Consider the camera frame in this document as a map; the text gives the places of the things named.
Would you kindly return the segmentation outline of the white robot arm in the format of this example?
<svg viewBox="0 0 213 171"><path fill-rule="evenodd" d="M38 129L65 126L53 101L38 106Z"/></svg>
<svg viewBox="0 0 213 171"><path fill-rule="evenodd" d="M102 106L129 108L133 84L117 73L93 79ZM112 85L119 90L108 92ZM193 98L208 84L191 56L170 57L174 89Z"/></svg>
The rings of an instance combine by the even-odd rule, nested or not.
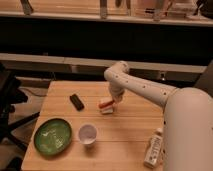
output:
<svg viewBox="0 0 213 171"><path fill-rule="evenodd" d="M125 61L106 69L104 77L115 102L128 89L163 109L163 171L213 171L213 98L208 93L131 76Z"/></svg>

